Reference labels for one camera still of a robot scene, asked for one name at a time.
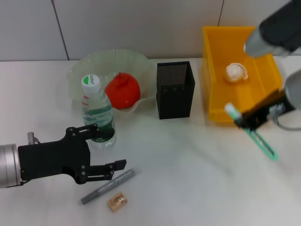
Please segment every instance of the cork stopper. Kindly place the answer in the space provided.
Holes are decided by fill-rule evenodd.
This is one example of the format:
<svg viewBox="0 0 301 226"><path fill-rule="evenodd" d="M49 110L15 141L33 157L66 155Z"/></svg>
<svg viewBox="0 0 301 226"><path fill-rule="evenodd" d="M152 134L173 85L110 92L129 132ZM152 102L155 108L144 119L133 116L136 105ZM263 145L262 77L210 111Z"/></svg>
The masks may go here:
<svg viewBox="0 0 301 226"><path fill-rule="evenodd" d="M126 203L127 203L127 198L121 192L119 192L118 194L116 194L114 197L112 197L107 201L108 206L113 212L119 210Z"/></svg>

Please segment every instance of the glass bowl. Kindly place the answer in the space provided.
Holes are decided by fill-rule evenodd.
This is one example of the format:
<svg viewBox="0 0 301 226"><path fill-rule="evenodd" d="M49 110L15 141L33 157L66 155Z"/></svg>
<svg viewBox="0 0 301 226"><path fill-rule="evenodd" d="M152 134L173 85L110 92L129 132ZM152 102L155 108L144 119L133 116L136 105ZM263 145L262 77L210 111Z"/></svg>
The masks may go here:
<svg viewBox="0 0 301 226"><path fill-rule="evenodd" d="M156 67L142 54L127 49L109 49L89 54L79 60L67 75L69 96L80 101L84 96L81 79L87 74L95 74L100 78L101 88L119 72L134 76L140 87L140 99L130 108L122 112L132 112L143 101L156 97Z"/></svg>

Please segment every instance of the water bottle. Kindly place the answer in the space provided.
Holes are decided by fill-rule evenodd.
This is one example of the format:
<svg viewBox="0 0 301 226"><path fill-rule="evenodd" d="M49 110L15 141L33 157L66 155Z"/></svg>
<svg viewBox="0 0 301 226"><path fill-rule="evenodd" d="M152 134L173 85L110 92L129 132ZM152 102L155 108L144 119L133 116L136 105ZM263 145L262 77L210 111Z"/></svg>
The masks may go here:
<svg viewBox="0 0 301 226"><path fill-rule="evenodd" d="M94 74L86 75L81 80L84 90L82 98L82 115L85 125L96 123L102 131L114 129L114 118L110 100L100 88L100 79ZM98 137L91 139L101 149L112 146L116 141L116 133L111 138Z"/></svg>

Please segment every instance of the green toothbrush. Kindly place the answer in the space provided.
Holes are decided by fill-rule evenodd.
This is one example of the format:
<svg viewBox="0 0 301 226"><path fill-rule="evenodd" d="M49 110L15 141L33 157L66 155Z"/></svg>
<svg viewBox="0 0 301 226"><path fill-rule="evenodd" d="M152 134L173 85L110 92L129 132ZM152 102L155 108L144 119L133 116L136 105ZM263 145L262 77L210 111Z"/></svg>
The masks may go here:
<svg viewBox="0 0 301 226"><path fill-rule="evenodd" d="M225 105L225 112L233 119L240 119L241 113L233 106L232 103ZM273 148L262 138L256 130L244 129L244 131L252 138L252 140L262 149L262 151L273 161L278 160L278 154Z"/></svg>

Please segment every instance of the white bottle cap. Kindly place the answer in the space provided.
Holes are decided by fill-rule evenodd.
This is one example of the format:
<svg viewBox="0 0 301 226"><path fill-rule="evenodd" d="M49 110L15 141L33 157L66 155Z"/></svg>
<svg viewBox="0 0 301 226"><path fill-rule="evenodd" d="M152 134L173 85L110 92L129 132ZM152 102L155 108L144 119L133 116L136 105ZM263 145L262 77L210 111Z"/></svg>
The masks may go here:
<svg viewBox="0 0 301 226"><path fill-rule="evenodd" d="M81 80L81 86L86 95L98 93L100 89L100 79L94 74L88 74Z"/></svg>

